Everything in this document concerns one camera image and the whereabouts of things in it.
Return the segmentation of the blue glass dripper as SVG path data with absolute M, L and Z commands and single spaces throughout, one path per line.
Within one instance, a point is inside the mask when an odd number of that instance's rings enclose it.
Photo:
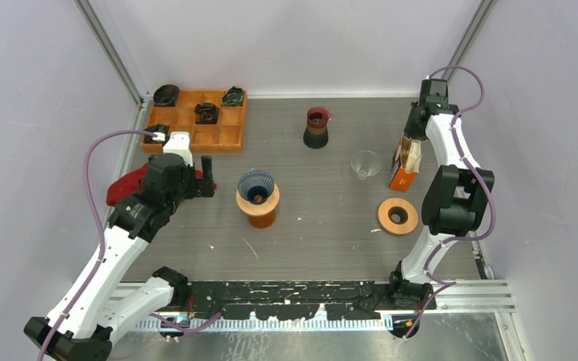
M 260 205 L 273 194 L 275 181 L 264 171 L 250 171 L 244 174 L 237 184 L 239 195 L 253 205 Z

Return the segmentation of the orange glass carafe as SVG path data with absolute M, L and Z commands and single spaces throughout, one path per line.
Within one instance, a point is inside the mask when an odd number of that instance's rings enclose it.
M 271 226 L 276 219 L 276 211 L 271 211 L 265 215 L 247 215 L 248 222 L 257 229 L 265 229 Z

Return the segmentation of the orange coffee filter box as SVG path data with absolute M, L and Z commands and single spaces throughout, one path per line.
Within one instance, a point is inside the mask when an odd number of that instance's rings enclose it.
M 392 157 L 388 188 L 406 192 L 419 173 L 421 159 L 421 141 L 402 135 Z

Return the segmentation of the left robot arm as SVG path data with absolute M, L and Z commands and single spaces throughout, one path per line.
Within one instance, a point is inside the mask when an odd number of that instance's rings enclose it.
M 115 202 L 104 229 L 104 243 L 63 299 L 44 317 L 31 317 L 24 334 L 42 356 L 55 360 L 106 360 L 113 346 L 139 321 L 168 307 L 184 308 L 188 279 L 163 266 L 137 290 L 108 306 L 129 267 L 153 241 L 184 200 L 211 198 L 216 185 L 212 158 L 202 156 L 201 170 L 174 153 L 151 156 L 120 181 L 135 181 L 133 190 Z

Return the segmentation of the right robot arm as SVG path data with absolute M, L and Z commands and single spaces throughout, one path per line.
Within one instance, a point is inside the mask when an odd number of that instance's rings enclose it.
M 390 275 L 388 299 L 399 309 L 430 296 L 434 269 L 455 242 L 480 227 L 494 186 L 493 172 L 481 168 L 467 146 L 461 112 L 449 102 L 446 80 L 421 82 L 391 160 L 391 190 L 406 192 L 412 185 L 423 141 L 431 143 L 438 169 L 422 202 L 422 232 Z

